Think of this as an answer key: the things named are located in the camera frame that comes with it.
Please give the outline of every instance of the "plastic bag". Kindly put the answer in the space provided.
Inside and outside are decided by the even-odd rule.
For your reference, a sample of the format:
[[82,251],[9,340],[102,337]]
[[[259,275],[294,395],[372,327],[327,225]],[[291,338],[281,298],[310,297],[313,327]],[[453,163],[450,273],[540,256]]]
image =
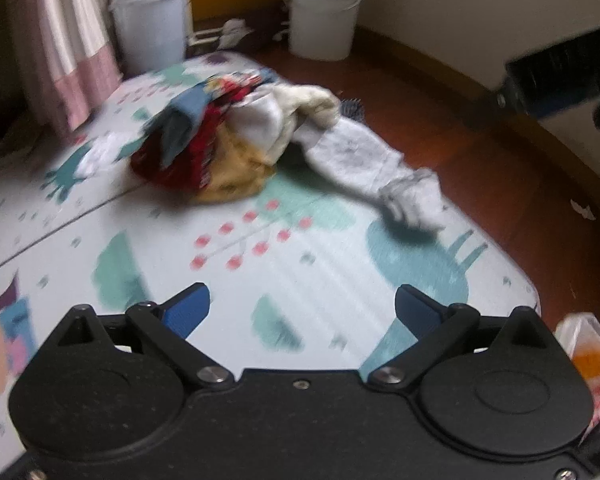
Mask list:
[[587,382],[594,401],[589,434],[600,422],[600,323],[589,313],[569,314],[555,329],[555,338]]

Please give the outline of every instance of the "red cloth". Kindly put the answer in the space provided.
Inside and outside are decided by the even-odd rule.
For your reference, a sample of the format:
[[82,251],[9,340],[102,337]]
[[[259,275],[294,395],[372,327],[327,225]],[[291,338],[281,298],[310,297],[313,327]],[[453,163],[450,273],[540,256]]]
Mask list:
[[145,180],[168,189],[193,192],[205,189],[210,179],[209,165],[216,150],[216,130],[224,118],[226,106],[241,101],[250,92],[251,87],[240,88],[208,104],[198,132],[168,168],[160,168],[162,131],[149,134],[140,149],[131,155],[131,169]]

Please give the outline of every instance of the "pink curtain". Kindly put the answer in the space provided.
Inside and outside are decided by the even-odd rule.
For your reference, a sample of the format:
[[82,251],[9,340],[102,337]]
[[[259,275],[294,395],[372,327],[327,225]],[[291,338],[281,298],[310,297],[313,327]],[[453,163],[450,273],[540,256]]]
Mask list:
[[29,107],[67,143],[122,80],[99,0],[8,0]]

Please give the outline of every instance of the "wooden floor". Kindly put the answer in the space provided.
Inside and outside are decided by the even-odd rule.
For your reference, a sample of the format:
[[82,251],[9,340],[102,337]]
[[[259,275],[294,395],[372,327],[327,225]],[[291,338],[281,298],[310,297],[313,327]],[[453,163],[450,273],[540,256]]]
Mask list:
[[445,195],[531,278],[551,328],[569,312],[600,320],[600,215],[571,208],[570,199],[586,206],[586,195],[528,142],[502,126],[468,130],[448,96],[357,55],[318,62],[272,46],[254,57],[295,83],[362,99],[371,129],[410,166],[435,169]]

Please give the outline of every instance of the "wooden baseboard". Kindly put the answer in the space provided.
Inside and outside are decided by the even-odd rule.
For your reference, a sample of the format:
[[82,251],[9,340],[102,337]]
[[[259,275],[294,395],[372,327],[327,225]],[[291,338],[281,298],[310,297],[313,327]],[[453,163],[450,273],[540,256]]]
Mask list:
[[[486,91],[480,83],[441,61],[365,27],[356,29],[353,49],[363,56],[373,57],[398,76],[411,81],[415,78],[421,85],[442,95],[453,107],[466,105]],[[600,177],[557,137],[526,115],[512,117],[504,126],[501,130],[526,139],[561,168],[600,211]]]

